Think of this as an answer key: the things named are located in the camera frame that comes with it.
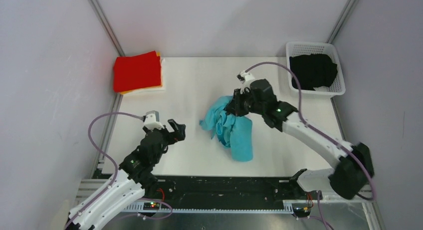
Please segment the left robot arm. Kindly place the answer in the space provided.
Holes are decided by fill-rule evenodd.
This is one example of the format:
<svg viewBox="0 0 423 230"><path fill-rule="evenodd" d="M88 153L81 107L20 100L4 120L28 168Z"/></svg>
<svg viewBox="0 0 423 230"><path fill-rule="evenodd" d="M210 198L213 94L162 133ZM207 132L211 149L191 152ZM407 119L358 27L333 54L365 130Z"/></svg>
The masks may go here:
<svg viewBox="0 0 423 230"><path fill-rule="evenodd" d="M100 230L132 202L152 198L158 179L153 168L167 153L170 145L186 138L186 125L169 119L170 132L160 122L144 120L145 137L119 165L117 172L94 194L72 208L66 230Z"/></svg>

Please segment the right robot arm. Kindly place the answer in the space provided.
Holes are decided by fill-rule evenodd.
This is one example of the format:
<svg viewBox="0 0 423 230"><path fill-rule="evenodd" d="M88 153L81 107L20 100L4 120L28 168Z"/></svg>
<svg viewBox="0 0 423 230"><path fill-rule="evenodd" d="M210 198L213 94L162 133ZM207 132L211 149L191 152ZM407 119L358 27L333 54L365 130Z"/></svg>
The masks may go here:
<svg viewBox="0 0 423 230"><path fill-rule="evenodd" d="M359 143L336 140L312 126L299 108L277 99L266 79L250 82L244 89L235 89L225 111L234 116L249 113L260 115L265 124L290 135L320 155L330 168L305 170L290 184L290 193L297 199L311 191L334 191L351 200L360 196L360 190L370 183L374 175L369 148Z"/></svg>

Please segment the cyan t-shirt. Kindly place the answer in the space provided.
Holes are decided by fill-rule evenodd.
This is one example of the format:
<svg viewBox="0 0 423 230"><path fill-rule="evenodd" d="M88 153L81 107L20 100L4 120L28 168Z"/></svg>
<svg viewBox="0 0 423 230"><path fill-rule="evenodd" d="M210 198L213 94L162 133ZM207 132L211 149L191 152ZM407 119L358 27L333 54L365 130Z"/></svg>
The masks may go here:
<svg viewBox="0 0 423 230"><path fill-rule="evenodd" d="M252 121L225 111L231 100L231 96L218 98L199 121L199 125L211 133L211 138L216 137L225 148L230 149L233 160L248 162L253 159Z"/></svg>

